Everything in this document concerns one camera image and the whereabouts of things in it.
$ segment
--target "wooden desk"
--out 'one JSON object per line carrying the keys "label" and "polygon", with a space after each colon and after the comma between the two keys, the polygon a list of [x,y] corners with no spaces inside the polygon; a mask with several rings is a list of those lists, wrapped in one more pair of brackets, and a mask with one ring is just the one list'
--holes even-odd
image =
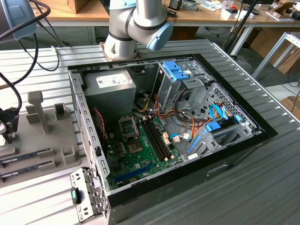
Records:
{"label": "wooden desk", "polygon": [[[170,0],[166,0],[166,6],[169,5]],[[235,1],[235,6],[241,7],[241,3]],[[224,20],[221,18],[221,10],[210,11],[201,6],[198,6],[199,11],[179,10],[175,26],[182,27],[232,27],[236,19]],[[245,23],[245,29],[240,36],[236,46],[231,52],[236,55],[247,37],[254,27],[300,27],[300,21],[295,22],[277,22],[275,19],[266,15],[267,10],[260,9],[261,14],[255,15],[253,19],[248,19]],[[63,12],[57,9],[52,9],[48,16],[49,21],[53,26],[108,26],[109,15],[101,4],[100,0],[90,0],[90,2],[79,11],[78,14]]]}
{"label": "wooden desk", "polygon": [[90,0],[77,14],[51,8],[47,19],[52,26],[108,26],[109,15],[100,0]]}
{"label": "wooden desk", "polygon": [[[170,0],[166,0],[166,6],[169,6]],[[235,1],[234,4],[238,9],[241,7],[241,3]],[[260,15],[255,15],[253,19],[248,19],[245,23],[245,26],[250,26],[255,24],[256,27],[265,27],[265,26],[300,26],[300,21],[292,22],[278,22],[275,19],[271,18],[266,14],[268,11],[265,9],[260,9]],[[231,26],[236,22],[235,18],[230,18],[224,20],[221,18],[221,9],[216,11],[210,11],[204,7],[198,6],[198,11],[187,11],[187,10],[178,10],[175,26]]]}

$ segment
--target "power supply label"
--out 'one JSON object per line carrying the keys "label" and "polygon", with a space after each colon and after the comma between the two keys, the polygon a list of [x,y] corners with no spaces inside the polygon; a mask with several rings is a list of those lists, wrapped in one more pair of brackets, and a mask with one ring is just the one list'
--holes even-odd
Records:
{"label": "power supply label", "polygon": [[124,74],[113,74],[107,76],[99,76],[96,78],[99,88],[106,88],[112,86],[118,86],[122,84],[128,84],[128,80]]}

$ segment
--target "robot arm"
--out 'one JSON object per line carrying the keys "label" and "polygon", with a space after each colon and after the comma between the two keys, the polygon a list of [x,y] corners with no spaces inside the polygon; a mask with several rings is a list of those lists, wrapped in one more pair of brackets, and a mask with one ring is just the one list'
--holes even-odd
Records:
{"label": "robot arm", "polygon": [[136,41],[152,51],[169,40],[173,26],[161,0],[111,0],[109,35],[104,51],[109,59],[128,60],[137,54]]}

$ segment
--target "metal table surface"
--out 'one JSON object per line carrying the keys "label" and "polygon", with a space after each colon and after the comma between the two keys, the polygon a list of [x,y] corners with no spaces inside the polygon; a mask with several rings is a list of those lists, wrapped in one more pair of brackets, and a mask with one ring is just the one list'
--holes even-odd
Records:
{"label": "metal table surface", "polygon": [[[300,122],[267,90],[208,40],[172,41],[159,52],[138,46],[142,57],[200,53],[279,133],[235,168],[166,202],[149,209],[123,224],[298,224],[300,219]],[[78,46],[58,50],[61,64],[57,71],[46,72],[38,66],[17,85],[23,98],[27,92],[41,90],[43,107],[64,102],[71,109],[67,66],[105,61],[98,46]],[[56,57],[41,49],[39,62],[53,68]],[[31,59],[21,50],[0,52],[1,72],[10,80],[21,77]],[[1,90],[0,106],[16,105],[10,89]],[[82,158],[81,166],[87,164]],[[78,223],[72,205],[68,175],[70,168],[33,180],[0,188],[0,223],[65,224]],[[98,217],[88,224],[105,224]]]}

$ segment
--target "ram slot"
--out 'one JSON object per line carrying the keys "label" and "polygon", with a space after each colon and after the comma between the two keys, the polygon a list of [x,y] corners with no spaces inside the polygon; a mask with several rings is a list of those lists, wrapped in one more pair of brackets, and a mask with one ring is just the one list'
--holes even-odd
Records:
{"label": "ram slot", "polygon": [[155,129],[152,121],[142,123],[142,127],[148,136],[152,147],[154,148],[160,161],[163,161],[165,158],[169,158],[171,154],[169,150],[163,143],[163,140],[159,136],[157,130]]}

